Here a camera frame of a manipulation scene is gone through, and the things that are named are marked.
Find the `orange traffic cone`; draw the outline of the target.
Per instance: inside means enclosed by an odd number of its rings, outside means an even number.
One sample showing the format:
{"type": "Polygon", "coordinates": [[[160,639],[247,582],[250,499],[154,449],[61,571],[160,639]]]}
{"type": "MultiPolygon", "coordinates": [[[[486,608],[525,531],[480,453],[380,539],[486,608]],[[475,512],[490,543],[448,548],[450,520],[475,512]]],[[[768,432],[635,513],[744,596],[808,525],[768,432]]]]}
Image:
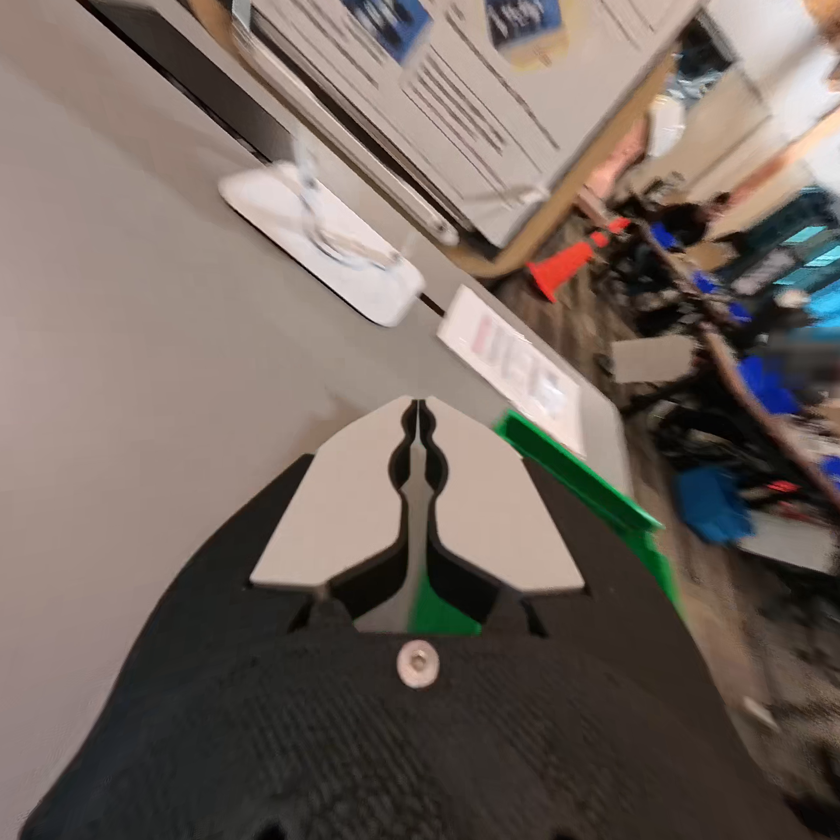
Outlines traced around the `orange traffic cone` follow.
{"type": "Polygon", "coordinates": [[[590,239],[583,239],[555,255],[526,265],[534,286],[547,301],[557,301],[557,291],[585,267],[594,255],[590,239]]]}

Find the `blue floor crate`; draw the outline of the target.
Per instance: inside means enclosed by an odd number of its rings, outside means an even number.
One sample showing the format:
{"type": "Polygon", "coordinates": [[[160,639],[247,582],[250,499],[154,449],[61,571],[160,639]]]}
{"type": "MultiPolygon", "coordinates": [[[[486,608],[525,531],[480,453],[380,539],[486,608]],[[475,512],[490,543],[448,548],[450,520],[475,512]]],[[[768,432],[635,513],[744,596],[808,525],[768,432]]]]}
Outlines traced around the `blue floor crate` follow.
{"type": "Polygon", "coordinates": [[[701,466],[682,471],[674,487],[681,521],[703,542],[725,545],[754,536],[751,511],[726,470],[701,466]]]}

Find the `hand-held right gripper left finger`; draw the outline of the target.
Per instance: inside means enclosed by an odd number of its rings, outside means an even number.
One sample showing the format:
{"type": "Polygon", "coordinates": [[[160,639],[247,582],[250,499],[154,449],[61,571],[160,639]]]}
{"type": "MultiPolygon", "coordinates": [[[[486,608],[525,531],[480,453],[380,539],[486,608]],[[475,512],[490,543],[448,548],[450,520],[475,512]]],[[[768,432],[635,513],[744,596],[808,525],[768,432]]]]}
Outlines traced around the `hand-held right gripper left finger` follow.
{"type": "Polygon", "coordinates": [[[250,574],[253,586],[337,601],[388,601],[399,592],[417,409],[399,397],[318,448],[250,574]]]}

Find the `laminated paper sheet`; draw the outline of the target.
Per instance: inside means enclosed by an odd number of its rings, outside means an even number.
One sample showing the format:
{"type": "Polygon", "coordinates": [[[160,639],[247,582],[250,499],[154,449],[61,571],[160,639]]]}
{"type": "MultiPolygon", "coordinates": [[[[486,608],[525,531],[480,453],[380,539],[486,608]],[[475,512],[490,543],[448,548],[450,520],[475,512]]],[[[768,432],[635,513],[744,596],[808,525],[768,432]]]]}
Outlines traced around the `laminated paper sheet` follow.
{"type": "Polygon", "coordinates": [[[585,456],[580,384],[478,293],[467,286],[458,288],[437,336],[515,411],[585,456]]]}

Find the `green plastic bin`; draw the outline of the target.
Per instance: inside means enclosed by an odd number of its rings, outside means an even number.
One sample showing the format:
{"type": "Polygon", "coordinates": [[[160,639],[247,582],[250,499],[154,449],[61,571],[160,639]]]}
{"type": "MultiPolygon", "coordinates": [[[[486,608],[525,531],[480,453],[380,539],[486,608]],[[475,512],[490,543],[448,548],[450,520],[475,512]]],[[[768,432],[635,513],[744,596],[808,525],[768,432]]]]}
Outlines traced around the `green plastic bin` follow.
{"type": "MultiPolygon", "coordinates": [[[[546,469],[603,520],[653,575],[677,613],[683,614],[671,562],[659,551],[656,543],[656,535],[665,529],[660,521],[525,416],[510,409],[494,430],[520,456],[530,458],[546,469]]],[[[478,622],[434,593],[426,572],[421,574],[408,629],[421,634],[480,634],[478,622]]]]}

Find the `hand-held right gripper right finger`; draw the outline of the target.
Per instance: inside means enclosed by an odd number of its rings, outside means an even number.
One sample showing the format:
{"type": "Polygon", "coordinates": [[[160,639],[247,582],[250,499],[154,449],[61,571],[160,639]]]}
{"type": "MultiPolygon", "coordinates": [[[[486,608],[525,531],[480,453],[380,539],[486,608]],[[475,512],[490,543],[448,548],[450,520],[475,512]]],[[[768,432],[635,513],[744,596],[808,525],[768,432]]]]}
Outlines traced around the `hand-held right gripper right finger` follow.
{"type": "Polygon", "coordinates": [[[585,590],[585,579],[523,457],[436,397],[418,404],[426,449],[426,570],[436,596],[487,621],[502,593],[523,601],[585,590]]]}

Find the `long wooden table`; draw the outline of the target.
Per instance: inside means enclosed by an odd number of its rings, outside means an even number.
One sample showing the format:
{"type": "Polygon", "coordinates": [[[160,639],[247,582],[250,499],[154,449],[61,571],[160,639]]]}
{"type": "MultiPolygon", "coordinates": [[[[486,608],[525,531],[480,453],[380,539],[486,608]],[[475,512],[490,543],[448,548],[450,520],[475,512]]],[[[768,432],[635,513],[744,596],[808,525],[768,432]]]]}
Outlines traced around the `long wooden table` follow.
{"type": "Polygon", "coordinates": [[[703,389],[717,387],[725,393],[724,403],[736,406],[737,418],[748,418],[749,431],[757,433],[759,441],[770,446],[770,454],[788,469],[790,482],[800,492],[809,490],[827,510],[827,516],[838,521],[839,495],[834,483],[822,470],[809,460],[802,446],[789,433],[790,425],[780,416],[769,414],[747,387],[738,367],[738,356],[729,338],[738,324],[722,310],[722,301],[703,293],[696,285],[694,270],[679,257],[662,248],[651,227],[638,223],[638,232],[653,254],[663,262],[670,272],[675,288],[684,302],[701,313],[695,326],[695,335],[700,344],[700,357],[688,374],[675,381],[641,395],[634,395],[620,409],[624,419],[648,411],[658,402],[672,396],[698,394],[703,389]]]}

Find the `white document stand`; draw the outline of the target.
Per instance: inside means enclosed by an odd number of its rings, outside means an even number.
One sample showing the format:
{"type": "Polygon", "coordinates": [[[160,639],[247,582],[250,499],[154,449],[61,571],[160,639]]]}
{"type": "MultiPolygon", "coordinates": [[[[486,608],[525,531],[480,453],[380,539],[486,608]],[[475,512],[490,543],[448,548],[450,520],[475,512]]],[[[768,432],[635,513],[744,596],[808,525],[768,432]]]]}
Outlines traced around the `white document stand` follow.
{"type": "Polygon", "coordinates": [[[350,207],[349,198],[333,194],[314,160],[315,140],[340,154],[395,205],[407,218],[410,235],[431,238],[473,277],[494,280],[523,266],[568,214],[574,195],[607,155],[608,144],[641,114],[665,81],[670,50],[678,38],[508,246],[493,248],[477,233],[456,225],[398,163],[325,104],[299,69],[287,59],[271,57],[260,37],[249,30],[250,3],[231,3],[229,37],[240,59],[292,111],[293,152],[290,161],[222,180],[219,192],[227,205],[354,310],[386,328],[403,320],[424,292],[432,270],[417,268],[405,247],[376,233],[373,223],[350,207]]]}

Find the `printed instruction sheet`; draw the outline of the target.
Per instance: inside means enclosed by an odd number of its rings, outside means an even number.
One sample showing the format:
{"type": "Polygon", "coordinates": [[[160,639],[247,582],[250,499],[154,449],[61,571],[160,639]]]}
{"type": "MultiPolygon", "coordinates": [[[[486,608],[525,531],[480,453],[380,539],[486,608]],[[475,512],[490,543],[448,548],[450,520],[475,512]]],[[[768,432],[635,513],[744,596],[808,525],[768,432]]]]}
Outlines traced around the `printed instruction sheet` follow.
{"type": "Polygon", "coordinates": [[[249,30],[503,249],[699,2],[251,2],[249,30]]]}

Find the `grey desk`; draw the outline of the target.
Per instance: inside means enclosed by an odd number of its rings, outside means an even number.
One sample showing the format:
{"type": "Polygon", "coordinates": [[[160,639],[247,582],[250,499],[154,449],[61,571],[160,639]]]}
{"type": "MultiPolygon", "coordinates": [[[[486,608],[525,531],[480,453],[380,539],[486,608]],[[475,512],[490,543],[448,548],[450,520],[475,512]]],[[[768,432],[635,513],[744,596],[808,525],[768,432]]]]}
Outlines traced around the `grey desk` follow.
{"type": "Polygon", "coordinates": [[[403,394],[499,397],[217,200],[244,150],[75,2],[2,2],[2,838],[229,514],[403,394]]]}

